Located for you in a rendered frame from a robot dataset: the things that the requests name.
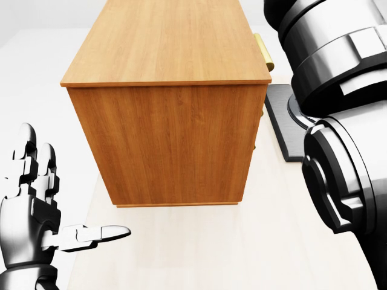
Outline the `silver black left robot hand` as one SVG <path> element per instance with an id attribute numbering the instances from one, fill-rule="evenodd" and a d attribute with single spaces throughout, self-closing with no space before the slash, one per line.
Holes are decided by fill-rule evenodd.
<path id="1" fill-rule="evenodd" d="M 0 203 L 0 249 L 6 268 L 50 264 L 56 250 L 89 250 L 131 234 L 121 225 L 60 227 L 54 199 L 60 187 L 55 150 L 49 143 L 38 149 L 28 123 L 20 127 L 10 170 Z"/>

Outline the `wooden cabinet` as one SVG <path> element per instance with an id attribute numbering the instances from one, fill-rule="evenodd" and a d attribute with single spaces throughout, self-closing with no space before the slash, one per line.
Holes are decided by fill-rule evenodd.
<path id="1" fill-rule="evenodd" d="M 241 202 L 271 77 L 239 0 L 107 0 L 61 80 L 118 207 Z"/>

